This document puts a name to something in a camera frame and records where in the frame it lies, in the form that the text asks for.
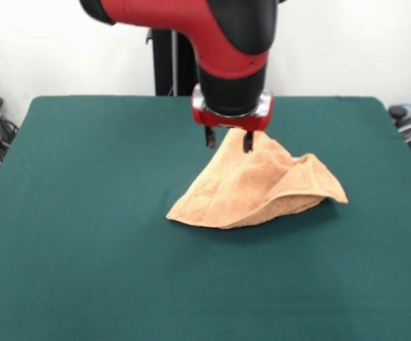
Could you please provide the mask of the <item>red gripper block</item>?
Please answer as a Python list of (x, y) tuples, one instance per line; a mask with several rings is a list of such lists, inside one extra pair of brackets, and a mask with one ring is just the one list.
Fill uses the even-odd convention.
[(264, 90), (258, 99), (256, 108), (240, 116), (224, 116), (211, 111), (206, 106), (201, 86), (196, 85), (191, 95), (191, 109), (195, 123), (205, 126), (205, 142), (208, 148), (215, 148), (216, 137), (212, 127), (237, 127), (246, 130), (243, 137), (243, 151), (252, 152), (254, 131), (265, 131), (274, 112), (274, 95)]

